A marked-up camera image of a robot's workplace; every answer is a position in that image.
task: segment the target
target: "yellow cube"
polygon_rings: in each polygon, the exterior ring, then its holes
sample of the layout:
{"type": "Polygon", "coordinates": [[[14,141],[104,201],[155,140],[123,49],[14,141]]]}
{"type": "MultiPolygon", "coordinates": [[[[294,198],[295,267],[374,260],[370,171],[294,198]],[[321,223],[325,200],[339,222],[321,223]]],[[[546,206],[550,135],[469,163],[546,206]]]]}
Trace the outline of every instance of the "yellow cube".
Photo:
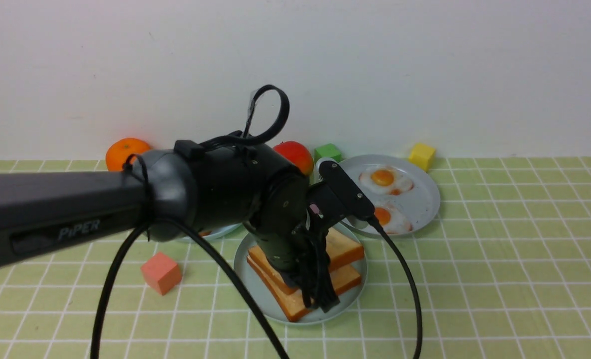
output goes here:
{"type": "Polygon", "coordinates": [[[409,161],[422,170],[428,171],[431,164],[433,163],[434,156],[434,148],[424,145],[423,143],[416,143],[416,145],[413,147],[413,150],[411,150],[409,161]]]}

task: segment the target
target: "fried egg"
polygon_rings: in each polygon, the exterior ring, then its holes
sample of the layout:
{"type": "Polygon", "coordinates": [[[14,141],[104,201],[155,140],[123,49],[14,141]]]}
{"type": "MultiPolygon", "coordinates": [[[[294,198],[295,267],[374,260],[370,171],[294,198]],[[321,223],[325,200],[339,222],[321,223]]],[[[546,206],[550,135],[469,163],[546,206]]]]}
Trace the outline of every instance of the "fried egg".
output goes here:
{"type": "Polygon", "coordinates": [[[391,166],[372,166],[360,173],[359,182],[379,195],[401,195],[413,189],[413,181],[391,166]]]}
{"type": "Polygon", "coordinates": [[[404,234],[413,229],[411,222],[390,202],[374,202],[375,217],[387,234],[404,234]]]}

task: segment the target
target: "robotic arm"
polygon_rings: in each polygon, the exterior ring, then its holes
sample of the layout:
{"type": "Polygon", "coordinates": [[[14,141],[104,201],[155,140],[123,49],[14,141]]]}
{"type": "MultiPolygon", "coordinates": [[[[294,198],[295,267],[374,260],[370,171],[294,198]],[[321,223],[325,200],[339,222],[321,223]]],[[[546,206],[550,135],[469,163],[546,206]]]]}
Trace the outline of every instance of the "robotic arm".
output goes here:
{"type": "MultiPolygon", "coordinates": [[[[239,131],[229,137],[248,139],[239,131]]],[[[350,214],[366,220],[371,202],[333,162],[320,166],[325,181],[309,186],[264,143],[209,145],[180,140],[173,150],[143,153],[148,186],[139,162],[122,172],[0,174],[0,267],[146,218],[174,218],[198,232],[243,223],[285,282],[302,288],[305,304],[329,311],[339,301],[326,235],[350,214]]],[[[149,234],[154,241],[182,235],[168,223],[153,225],[149,234]]]]}

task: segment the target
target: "stacked toast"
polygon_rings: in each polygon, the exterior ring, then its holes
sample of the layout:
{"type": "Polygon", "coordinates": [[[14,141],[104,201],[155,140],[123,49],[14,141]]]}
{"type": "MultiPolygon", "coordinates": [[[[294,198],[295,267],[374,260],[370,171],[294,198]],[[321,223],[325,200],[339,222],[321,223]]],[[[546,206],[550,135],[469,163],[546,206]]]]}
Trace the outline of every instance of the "stacked toast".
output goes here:
{"type": "MultiPolygon", "coordinates": [[[[269,264],[264,252],[256,245],[249,249],[247,263],[262,279],[271,292],[282,312],[290,322],[296,322],[311,312],[304,306],[302,290],[290,288],[282,276],[269,264]]],[[[329,272],[333,288],[337,295],[358,286],[362,276],[351,263],[364,258],[364,247],[334,228],[327,235],[327,254],[329,254],[329,272]]]]}

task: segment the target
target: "toy block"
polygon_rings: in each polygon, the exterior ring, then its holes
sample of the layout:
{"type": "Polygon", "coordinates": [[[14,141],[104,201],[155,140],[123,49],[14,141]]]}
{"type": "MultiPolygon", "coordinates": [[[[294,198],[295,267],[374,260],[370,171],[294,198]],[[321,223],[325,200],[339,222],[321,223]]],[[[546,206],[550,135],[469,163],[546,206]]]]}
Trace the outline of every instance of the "toy block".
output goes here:
{"type": "Polygon", "coordinates": [[[322,157],[331,157],[336,162],[340,162],[342,161],[342,152],[333,143],[329,143],[313,150],[313,163],[317,163],[322,157]]]}
{"type": "Polygon", "coordinates": [[[416,143],[413,150],[411,150],[409,161],[426,172],[433,163],[434,156],[434,148],[424,145],[423,143],[416,143]]]}
{"type": "Polygon", "coordinates": [[[161,295],[175,287],[182,280],[182,273],[174,259],[159,252],[141,266],[145,283],[161,295]]]}

